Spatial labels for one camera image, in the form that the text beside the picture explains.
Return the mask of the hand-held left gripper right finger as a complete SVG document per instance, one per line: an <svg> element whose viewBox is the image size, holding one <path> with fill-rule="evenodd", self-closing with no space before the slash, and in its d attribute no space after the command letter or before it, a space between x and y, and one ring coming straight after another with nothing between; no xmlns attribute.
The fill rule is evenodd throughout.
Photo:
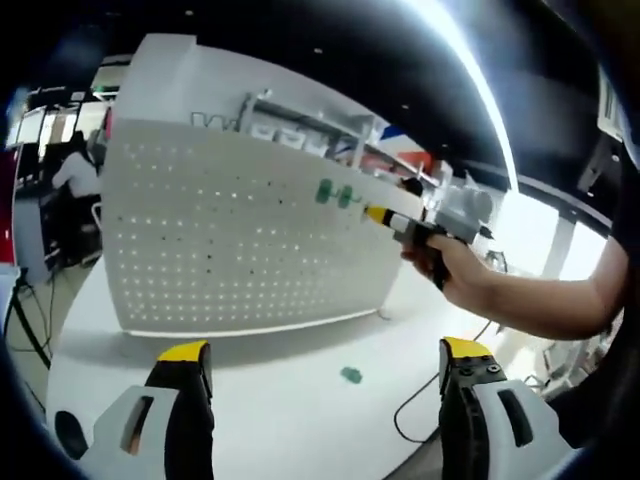
<svg viewBox="0 0 640 480"><path fill-rule="evenodd" d="M482 344L440 340L444 479L550 479L559 466L555 411L509 380Z"/></svg>

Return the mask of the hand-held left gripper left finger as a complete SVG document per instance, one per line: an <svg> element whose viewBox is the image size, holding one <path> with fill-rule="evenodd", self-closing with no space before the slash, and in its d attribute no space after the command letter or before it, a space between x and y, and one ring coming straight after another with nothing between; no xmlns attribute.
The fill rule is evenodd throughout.
<svg viewBox="0 0 640 480"><path fill-rule="evenodd" d="M212 479L210 344L163 352L146 381L125 390L94 424L93 479Z"/></svg>

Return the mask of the person's right hand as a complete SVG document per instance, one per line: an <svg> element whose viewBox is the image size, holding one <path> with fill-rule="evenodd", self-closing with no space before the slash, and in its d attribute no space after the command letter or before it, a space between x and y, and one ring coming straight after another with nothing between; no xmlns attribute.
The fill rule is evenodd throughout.
<svg viewBox="0 0 640 480"><path fill-rule="evenodd" d="M402 246L401 258L433 284L438 256L448 270L440 291L457 307L475 310L481 304L482 289L490 271L467 245L448 236L433 235L424 246Z"/></svg>

